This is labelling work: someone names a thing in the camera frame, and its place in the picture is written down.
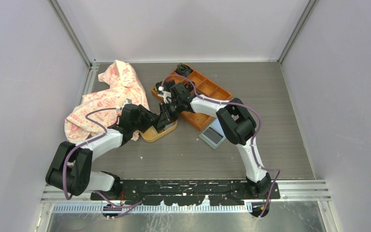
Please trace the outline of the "green card holder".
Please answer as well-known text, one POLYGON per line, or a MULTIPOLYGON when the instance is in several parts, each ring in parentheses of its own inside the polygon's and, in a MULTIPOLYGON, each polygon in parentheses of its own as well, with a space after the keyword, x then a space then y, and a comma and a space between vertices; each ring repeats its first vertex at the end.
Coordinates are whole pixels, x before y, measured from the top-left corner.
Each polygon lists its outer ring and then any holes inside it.
POLYGON ((219 120, 217 118, 213 120, 210 125, 202 131, 199 137, 212 149, 217 149, 225 140, 225 134, 219 120))

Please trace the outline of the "black credit card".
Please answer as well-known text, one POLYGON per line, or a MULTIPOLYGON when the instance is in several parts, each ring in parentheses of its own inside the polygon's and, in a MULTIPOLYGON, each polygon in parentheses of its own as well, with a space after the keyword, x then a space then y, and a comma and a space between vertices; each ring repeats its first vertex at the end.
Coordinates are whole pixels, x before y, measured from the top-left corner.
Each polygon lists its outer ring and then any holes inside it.
POLYGON ((203 135, 214 145, 220 144, 223 139, 223 136, 212 127, 208 127, 203 135))

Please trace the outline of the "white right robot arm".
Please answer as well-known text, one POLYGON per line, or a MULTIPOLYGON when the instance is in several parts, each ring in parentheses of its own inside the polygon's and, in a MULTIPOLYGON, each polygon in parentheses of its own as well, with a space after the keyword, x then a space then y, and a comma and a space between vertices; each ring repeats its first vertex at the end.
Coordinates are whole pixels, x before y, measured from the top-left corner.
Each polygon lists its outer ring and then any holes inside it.
POLYGON ((155 90, 163 98, 161 109, 170 118, 182 112, 201 113, 215 117, 225 138, 236 145, 243 160, 250 195, 262 198, 274 186, 269 169, 265 168, 257 148, 257 132, 260 121, 256 121, 254 109, 234 98, 232 100, 214 99, 189 90, 183 83, 157 83, 155 90))

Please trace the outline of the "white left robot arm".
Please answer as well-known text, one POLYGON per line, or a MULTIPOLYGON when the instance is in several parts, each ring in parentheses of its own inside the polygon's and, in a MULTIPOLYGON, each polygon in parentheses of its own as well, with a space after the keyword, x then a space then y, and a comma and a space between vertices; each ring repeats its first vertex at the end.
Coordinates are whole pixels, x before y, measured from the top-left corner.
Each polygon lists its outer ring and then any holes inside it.
POLYGON ((92 171, 92 162, 108 151, 125 145, 135 131, 145 132, 150 127, 161 131, 170 123, 170 115, 160 107, 155 114, 142 105, 126 104, 121 109, 117 124, 103 133, 78 144, 62 142, 47 171, 46 184, 62 190, 66 199, 83 192, 103 193, 109 199, 117 199, 122 192, 120 178, 108 172, 92 171))

